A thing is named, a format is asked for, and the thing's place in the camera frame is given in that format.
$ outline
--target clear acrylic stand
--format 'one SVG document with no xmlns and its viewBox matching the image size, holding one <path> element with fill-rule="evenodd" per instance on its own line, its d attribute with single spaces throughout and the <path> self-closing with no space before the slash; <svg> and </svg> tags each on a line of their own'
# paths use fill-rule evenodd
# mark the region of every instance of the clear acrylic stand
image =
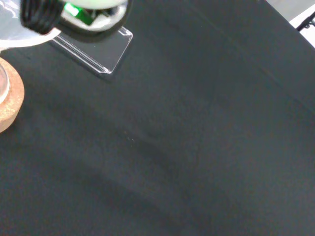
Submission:
<svg viewBox="0 0 315 236">
<path fill-rule="evenodd" d="M 122 27 L 118 32 L 97 43 L 80 42 L 63 33 L 54 38 L 53 42 L 72 58 L 102 76 L 113 73 L 132 38 L 133 34 Z"/>
</svg>

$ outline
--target white object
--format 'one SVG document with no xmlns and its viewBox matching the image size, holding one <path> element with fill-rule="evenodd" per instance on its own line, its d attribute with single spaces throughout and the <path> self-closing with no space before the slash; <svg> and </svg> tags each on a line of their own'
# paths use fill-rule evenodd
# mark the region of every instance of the white object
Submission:
<svg viewBox="0 0 315 236">
<path fill-rule="evenodd" d="M 120 22 L 127 13 L 128 1 L 116 7 L 115 12 L 110 16 L 100 14 L 91 25 L 86 25 L 81 20 L 73 17 L 67 11 L 63 11 L 62 17 L 68 22 L 87 31 L 102 32 L 111 29 L 115 24 Z"/>
<path fill-rule="evenodd" d="M 86 9 L 108 9 L 119 6 L 127 0 L 64 0 L 65 2 L 72 3 L 76 6 Z"/>
<path fill-rule="evenodd" d="M 19 17 L 20 0 L 0 0 L 0 51 L 42 44 L 61 33 L 53 29 L 47 35 L 40 35 L 24 28 Z"/>
</svg>

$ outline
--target glass jar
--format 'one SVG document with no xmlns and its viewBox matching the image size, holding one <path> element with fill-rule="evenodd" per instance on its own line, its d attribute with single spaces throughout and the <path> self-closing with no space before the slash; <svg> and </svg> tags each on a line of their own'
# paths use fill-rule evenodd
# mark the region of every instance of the glass jar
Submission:
<svg viewBox="0 0 315 236">
<path fill-rule="evenodd" d="M 10 89 L 9 77 L 5 72 L 4 68 L 0 65 L 0 104 L 7 97 L 9 89 Z"/>
</svg>

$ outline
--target black tablecloth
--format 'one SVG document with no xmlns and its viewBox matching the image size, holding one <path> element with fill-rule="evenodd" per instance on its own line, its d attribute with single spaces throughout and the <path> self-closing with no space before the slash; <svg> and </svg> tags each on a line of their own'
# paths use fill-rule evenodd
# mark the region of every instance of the black tablecloth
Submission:
<svg viewBox="0 0 315 236">
<path fill-rule="evenodd" d="M 50 44 L 0 135 L 3 236 L 310 236 L 314 50 L 262 0 L 136 0 L 106 83 Z"/>
</svg>

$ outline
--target cork base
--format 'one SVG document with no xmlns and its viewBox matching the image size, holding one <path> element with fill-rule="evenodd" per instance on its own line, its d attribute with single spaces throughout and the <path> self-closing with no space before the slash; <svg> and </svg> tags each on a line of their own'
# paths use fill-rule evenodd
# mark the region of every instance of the cork base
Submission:
<svg viewBox="0 0 315 236">
<path fill-rule="evenodd" d="M 23 100 L 24 85 L 18 72 L 5 60 L 0 58 L 0 65 L 6 71 L 10 80 L 10 90 L 5 100 L 0 104 L 0 133 L 11 126 L 17 117 Z"/>
</svg>

